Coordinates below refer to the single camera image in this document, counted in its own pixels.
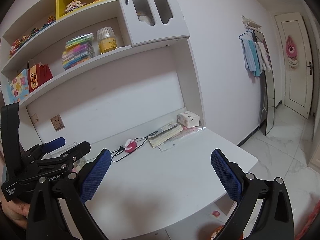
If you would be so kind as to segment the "person's left hand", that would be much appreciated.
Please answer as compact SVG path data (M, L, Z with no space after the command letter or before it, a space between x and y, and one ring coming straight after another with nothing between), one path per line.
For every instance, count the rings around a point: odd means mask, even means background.
M1 208L3 213L16 225L23 229L27 228L27 219L29 215L30 204L14 199L7 201L4 196L1 197Z

